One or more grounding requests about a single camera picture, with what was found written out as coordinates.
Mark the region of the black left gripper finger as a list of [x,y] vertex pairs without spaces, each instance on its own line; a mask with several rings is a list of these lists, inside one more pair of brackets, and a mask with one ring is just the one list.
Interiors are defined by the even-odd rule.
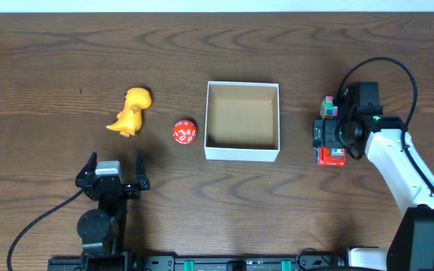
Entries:
[[135,176],[138,181],[144,181],[147,179],[145,167],[142,162],[142,152],[140,150],[137,151],[137,155],[136,155]]
[[84,175],[85,176],[94,175],[96,170],[96,165],[97,165],[97,153],[93,152],[90,155],[90,158],[84,167]]

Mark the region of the multicoloured puzzle cube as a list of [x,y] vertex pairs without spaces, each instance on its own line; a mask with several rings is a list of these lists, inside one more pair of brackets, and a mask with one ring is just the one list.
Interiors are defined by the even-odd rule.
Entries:
[[338,107],[335,104],[335,98],[333,96],[326,96],[321,103],[320,117],[324,119],[336,119],[338,117]]

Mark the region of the red toy robot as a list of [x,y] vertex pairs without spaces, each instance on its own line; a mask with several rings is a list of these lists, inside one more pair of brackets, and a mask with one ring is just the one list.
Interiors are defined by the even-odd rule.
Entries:
[[315,161],[318,166],[344,167],[346,151],[343,148],[316,148]]

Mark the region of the white cardboard box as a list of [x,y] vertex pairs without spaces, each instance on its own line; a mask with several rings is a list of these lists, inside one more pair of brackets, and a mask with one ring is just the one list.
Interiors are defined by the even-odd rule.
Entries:
[[275,161],[280,153],[280,86],[210,81],[203,146],[208,160]]

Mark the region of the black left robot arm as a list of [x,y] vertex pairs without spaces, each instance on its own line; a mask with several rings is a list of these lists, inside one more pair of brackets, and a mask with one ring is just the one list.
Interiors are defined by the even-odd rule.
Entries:
[[127,201],[139,199],[141,192],[151,187],[140,152],[136,156],[135,177],[135,182],[124,184],[121,164],[117,160],[99,162],[96,153],[90,155],[77,174],[75,185],[98,203],[98,207],[85,212],[77,224],[83,254],[99,257],[117,254],[122,249]]

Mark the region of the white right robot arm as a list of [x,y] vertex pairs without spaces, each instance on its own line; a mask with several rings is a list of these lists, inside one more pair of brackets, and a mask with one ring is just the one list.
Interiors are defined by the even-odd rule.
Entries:
[[434,175],[408,133],[408,121],[386,116],[375,82],[342,84],[321,103],[313,123],[315,160],[343,166],[348,157],[368,158],[378,169],[402,214],[387,249],[349,247],[342,255],[312,248],[284,270],[434,270]]

